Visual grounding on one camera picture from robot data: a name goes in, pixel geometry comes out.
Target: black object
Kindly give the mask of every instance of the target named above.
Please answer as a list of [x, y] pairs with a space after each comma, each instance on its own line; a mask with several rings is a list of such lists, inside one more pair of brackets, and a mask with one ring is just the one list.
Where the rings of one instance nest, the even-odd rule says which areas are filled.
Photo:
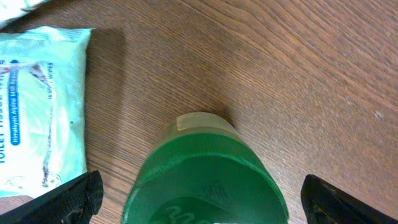
[[100, 172], [87, 172], [1, 215], [0, 223], [87, 224], [98, 214], [103, 195]]
[[301, 201], [308, 224], [398, 224], [397, 220], [366, 205], [315, 175], [306, 176], [301, 189]]

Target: toilet tissue wipes package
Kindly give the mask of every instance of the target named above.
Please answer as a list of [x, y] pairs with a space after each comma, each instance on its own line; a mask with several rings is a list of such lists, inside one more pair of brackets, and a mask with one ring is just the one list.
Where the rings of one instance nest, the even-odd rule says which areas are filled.
[[36, 198], [86, 172], [91, 29], [0, 34], [0, 197]]

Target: green plastic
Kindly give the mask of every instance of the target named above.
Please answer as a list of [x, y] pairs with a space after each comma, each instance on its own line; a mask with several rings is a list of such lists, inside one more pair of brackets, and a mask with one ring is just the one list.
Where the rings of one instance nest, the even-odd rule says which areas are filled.
[[190, 124], [207, 125], [177, 118], [166, 130], [140, 170], [122, 223], [287, 223], [278, 186], [234, 129], [213, 114], [189, 116]]

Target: plastic packaging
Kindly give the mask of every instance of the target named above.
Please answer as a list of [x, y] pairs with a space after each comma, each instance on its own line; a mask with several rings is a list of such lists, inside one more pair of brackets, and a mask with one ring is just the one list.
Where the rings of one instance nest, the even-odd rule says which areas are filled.
[[285, 224], [278, 186], [224, 119], [178, 117], [141, 167], [123, 224]]
[[0, 0], [0, 29], [48, 0]]
[[90, 29], [0, 34], [0, 197], [38, 197], [86, 172]]

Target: wooden table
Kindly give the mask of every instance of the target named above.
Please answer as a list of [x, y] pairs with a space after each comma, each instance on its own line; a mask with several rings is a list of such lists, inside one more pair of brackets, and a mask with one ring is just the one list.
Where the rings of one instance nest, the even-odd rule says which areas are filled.
[[306, 223], [307, 174], [398, 218], [396, 0], [54, 0], [4, 31], [37, 26], [96, 28], [86, 156], [105, 196], [92, 223], [120, 222], [160, 131], [192, 111], [233, 123], [291, 223]]

